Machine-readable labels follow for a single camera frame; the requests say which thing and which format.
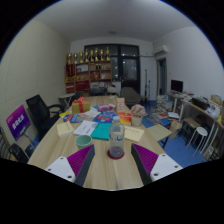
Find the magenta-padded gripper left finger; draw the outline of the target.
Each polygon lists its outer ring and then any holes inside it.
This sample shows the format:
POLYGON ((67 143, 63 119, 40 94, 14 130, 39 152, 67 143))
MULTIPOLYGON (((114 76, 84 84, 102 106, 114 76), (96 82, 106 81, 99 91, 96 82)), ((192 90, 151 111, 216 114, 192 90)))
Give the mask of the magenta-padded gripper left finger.
POLYGON ((69 157, 59 157, 46 168, 46 171, 78 186, 83 186, 94 156, 94 145, 90 145, 69 157))

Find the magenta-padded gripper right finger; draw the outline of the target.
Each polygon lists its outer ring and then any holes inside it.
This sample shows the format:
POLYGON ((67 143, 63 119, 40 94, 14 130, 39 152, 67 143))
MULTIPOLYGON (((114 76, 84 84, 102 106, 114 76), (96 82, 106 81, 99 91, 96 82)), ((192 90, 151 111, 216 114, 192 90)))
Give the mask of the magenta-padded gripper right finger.
POLYGON ((182 167, 166 153, 157 155, 140 145, 131 145, 131 154, 136 162, 144 185, 157 181, 182 169, 182 167))

